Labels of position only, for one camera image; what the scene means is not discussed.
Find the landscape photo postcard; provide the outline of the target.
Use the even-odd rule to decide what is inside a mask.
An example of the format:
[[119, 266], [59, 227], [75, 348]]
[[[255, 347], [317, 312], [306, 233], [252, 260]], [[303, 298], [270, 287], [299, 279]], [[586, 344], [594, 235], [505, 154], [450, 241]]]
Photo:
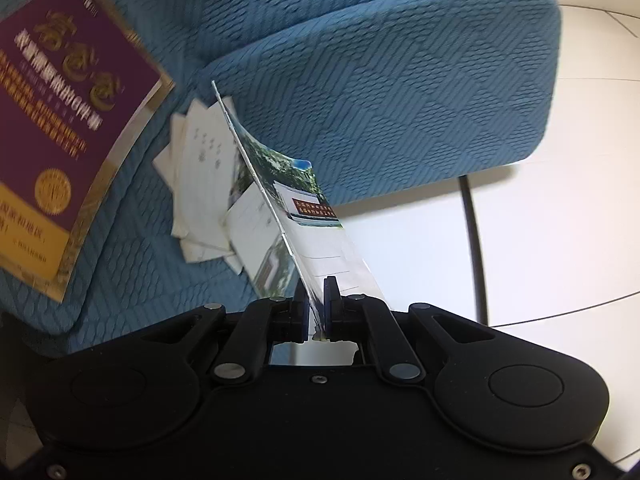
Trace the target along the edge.
[[268, 148], [246, 130], [223, 98], [217, 103], [302, 280], [314, 336], [330, 339], [338, 312], [331, 307], [329, 284], [336, 285], [340, 297], [383, 299], [381, 289], [320, 190], [311, 162]]

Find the white paper cards stack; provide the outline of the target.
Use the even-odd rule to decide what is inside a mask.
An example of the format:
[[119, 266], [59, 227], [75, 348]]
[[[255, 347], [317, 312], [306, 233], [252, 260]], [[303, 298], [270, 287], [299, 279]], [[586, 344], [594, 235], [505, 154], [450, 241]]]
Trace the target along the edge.
[[260, 298], [283, 297], [296, 279], [276, 219], [226, 122], [232, 99], [194, 100], [170, 120], [153, 166], [174, 199], [171, 236], [187, 263], [221, 260], [245, 274]]

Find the blue textured chair cover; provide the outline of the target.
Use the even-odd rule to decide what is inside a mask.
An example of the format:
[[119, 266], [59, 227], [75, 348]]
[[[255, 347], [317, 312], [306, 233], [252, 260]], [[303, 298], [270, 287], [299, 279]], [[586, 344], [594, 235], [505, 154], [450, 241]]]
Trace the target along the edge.
[[65, 299], [2, 275], [2, 311], [45, 356], [255, 299], [224, 262], [186, 263], [169, 233], [152, 162], [193, 99], [230, 96], [255, 138], [312, 162], [335, 206], [516, 162], [547, 125], [556, 0], [113, 1], [176, 86], [96, 213]]

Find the purple and gold book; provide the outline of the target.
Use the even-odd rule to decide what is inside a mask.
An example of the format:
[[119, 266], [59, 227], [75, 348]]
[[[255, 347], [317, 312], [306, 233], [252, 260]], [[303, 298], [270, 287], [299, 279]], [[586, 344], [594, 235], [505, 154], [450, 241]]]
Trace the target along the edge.
[[174, 88], [112, 0], [30, 0], [1, 23], [1, 265], [64, 299], [115, 174]]

